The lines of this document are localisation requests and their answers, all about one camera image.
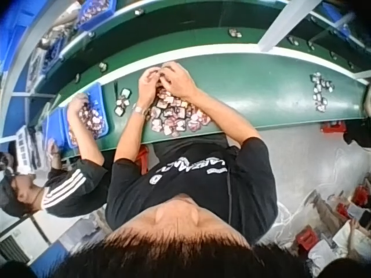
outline gray floor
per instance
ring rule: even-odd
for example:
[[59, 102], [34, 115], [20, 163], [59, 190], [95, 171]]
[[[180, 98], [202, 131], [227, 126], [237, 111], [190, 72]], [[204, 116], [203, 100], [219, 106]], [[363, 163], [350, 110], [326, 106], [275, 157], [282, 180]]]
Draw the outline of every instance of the gray floor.
[[[307, 224], [316, 226], [317, 212], [304, 207], [316, 189], [326, 199], [344, 191], [350, 195], [370, 171], [370, 153], [356, 143], [347, 145], [342, 134], [323, 134], [319, 125], [262, 131], [270, 151], [277, 184], [279, 216], [262, 242], [291, 242]], [[150, 151], [150, 166], [157, 163]]]

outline cap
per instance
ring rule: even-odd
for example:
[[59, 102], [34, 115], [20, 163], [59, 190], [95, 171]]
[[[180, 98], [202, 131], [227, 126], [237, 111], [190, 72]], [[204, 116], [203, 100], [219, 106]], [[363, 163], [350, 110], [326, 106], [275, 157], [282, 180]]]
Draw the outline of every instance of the cap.
[[27, 209], [23, 203], [17, 200], [17, 195], [12, 188], [15, 176], [11, 168], [0, 171], [0, 208], [6, 214], [21, 218], [27, 213]]

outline wristwatch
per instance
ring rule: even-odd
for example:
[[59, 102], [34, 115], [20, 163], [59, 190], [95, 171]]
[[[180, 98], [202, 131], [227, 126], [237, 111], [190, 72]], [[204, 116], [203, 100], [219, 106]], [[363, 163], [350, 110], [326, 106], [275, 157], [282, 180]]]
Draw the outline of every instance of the wristwatch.
[[133, 112], [139, 113], [141, 115], [147, 114], [147, 109], [143, 109], [142, 107], [137, 106], [136, 103], [133, 105]]

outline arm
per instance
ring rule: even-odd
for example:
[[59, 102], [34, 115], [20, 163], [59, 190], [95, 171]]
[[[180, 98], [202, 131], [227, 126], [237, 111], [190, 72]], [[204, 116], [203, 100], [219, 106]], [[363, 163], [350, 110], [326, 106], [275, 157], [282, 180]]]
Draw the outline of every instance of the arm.
[[87, 159], [102, 166], [104, 163], [104, 157], [99, 151], [91, 132], [86, 129], [78, 116], [79, 110], [87, 102], [88, 98], [84, 94], [77, 94], [68, 105], [67, 120], [76, 137], [81, 159]]
[[[156, 83], [158, 82], [159, 68], [149, 68], [139, 79], [137, 107], [147, 110], [155, 99]], [[129, 159], [135, 161], [141, 143], [141, 134], [146, 117], [141, 113], [133, 112], [121, 135], [114, 161]]]
[[178, 63], [165, 63], [162, 73], [165, 76], [161, 77], [161, 82], [167, 91], [203, 110], [240, 145], [248, 138], [260, 138], [256, 129], [237, 111], [197, 88], [189, 73]]

